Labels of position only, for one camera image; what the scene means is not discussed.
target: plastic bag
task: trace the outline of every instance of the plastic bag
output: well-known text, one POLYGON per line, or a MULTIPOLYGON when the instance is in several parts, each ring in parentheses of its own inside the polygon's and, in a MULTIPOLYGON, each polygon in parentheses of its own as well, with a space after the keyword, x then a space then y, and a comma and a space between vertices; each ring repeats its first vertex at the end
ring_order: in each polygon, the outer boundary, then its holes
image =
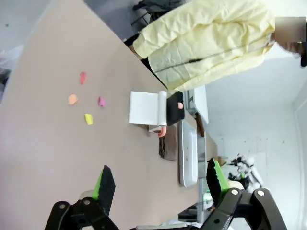
POLYGON ((0 74, 2 71, 9 69, 13 70, 16 67, 19 56, 21 55, 24 46, 17 46, 9 51, 2 51, 0 53, 0 74))

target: paper roll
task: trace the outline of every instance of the paper roll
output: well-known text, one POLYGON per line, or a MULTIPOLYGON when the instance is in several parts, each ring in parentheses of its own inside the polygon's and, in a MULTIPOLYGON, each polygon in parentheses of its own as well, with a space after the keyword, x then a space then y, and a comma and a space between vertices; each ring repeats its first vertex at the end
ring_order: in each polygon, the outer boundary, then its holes
POLYGON ((166 100, 167 100, 167 93, 165 91, 160 91, 158 93, 158 126, 166 126, 166 100))

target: white paper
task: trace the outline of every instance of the white paper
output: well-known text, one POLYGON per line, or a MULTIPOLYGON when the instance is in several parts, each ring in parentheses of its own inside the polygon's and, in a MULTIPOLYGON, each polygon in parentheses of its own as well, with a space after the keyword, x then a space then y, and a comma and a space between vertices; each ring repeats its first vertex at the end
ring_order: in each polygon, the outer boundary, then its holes
POLYGON ((165 91, 130 93, 129 123, 166 126, 165 91))

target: person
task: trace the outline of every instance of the person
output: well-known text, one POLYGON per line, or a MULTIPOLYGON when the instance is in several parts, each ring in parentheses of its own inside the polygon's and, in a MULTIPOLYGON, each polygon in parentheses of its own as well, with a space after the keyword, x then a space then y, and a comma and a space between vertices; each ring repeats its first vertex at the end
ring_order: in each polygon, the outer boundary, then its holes
POLYGON ((307 65, 306 43, 275 39, 275 18, 262 1, 192 0, 125 44, 175 92, 260 65, 275 41, 307 65))

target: pink object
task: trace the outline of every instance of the pink object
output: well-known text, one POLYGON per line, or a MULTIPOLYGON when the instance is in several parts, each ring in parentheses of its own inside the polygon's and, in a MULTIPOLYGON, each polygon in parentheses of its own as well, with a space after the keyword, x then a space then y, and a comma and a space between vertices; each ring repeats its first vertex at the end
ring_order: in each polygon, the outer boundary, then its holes
POLYGON ((178 102, 178 109, 183 109, 183 103, 178 102))
POLYGON ((158 137, 159 138, 164 137, 165 134, 166 134, 166 127, 162 127, 161 132, 158 134, 158 137))
POLYGON ((80 73, 80 84, 83 85, 85 83, 86 73, 80 73))
POLYGON ((98 98, 98 105, 101 107, 104 107, 106 105, 106 102, 102 97, 98 98))

